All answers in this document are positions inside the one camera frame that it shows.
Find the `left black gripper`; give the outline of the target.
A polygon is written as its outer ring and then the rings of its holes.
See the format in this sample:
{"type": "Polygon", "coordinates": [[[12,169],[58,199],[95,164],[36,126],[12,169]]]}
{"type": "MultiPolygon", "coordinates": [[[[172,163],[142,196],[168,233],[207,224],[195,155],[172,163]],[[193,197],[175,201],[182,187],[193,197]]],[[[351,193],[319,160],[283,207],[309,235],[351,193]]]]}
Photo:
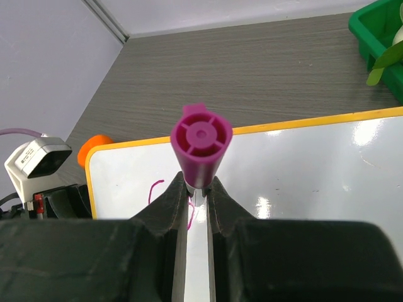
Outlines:
{"type": "Polygon", "coordinates": [[[33,195],[27,203],[13,205],[1,210],[1,219],[68,219],[91,218],[88,187],[85,184],[61,186],[33,195]]]}

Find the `magenta marker cap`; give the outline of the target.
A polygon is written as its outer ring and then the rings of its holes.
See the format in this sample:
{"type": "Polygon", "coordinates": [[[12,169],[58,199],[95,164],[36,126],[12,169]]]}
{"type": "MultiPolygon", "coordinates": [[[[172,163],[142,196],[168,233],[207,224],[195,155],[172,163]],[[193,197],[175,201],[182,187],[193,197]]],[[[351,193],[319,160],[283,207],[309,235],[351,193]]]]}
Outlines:
{"type": "Polygon", "coordinates": [[[208,187],[232,140],[232,125],[203,103],[183,107],[170,141],[187,185],[208,187]]]}

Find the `orange framed whiteboard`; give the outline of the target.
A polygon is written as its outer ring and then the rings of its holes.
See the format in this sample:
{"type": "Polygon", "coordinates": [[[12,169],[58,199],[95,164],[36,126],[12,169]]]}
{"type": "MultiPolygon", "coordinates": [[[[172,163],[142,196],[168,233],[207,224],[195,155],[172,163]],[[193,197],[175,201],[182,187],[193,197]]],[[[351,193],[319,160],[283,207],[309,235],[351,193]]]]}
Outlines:
{"type": "MultiPolygon", "coordinates": [[[[213,180],[250,214],[372,223],[402,265],[402,108],[232,131],[213,180]]],[[[183,175],[170,137],[96,143],[85,171],[92,216],[102,220],[134,217],[183,175]]],[[[195,207],[188,196],[182,301],[212,301],[207,209],[207,197],[195,207]]]]}

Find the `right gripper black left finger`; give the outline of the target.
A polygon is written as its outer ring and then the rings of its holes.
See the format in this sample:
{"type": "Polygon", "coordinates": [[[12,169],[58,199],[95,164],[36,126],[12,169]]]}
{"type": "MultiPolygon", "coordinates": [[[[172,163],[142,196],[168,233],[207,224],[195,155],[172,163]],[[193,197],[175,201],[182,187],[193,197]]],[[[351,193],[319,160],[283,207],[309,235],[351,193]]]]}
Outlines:
{"type": "Polygon", "coordinates": [[[188,195],[182,173],[127,220],[1,223],[2,301],[182,301],[188,195]]]}

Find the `white marker pen body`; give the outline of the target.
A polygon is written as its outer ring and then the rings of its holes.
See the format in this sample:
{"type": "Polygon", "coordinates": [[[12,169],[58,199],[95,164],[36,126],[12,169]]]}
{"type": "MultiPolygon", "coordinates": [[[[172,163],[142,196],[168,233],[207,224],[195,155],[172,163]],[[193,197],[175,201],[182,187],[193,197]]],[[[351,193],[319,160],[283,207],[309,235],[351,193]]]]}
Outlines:
{"type": "Polygon", "coordinates": [[[192,203],[192,205],[195,207],[201,206],[206,200],[206,196],[207,196],[209,187],[207,186],[207,187],[203,187],[203,188],[194,188],[194,187],[190,186],[187,182],[185,184],[186,184],[188,196],[189,196],[189,199],[190,199],[190,202],[192,203]]]}

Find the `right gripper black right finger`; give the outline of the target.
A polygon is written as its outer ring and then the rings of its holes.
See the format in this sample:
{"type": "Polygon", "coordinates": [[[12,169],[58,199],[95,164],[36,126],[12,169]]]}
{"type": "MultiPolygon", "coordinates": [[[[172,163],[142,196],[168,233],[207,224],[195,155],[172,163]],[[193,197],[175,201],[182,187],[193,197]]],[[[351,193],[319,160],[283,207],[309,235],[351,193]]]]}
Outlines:
{"type": "Polygon", "coordinates": [[[402,300],[402,265],[372,223],[259,219],[219,179],[207,207],[212,301],[402,300]]]}

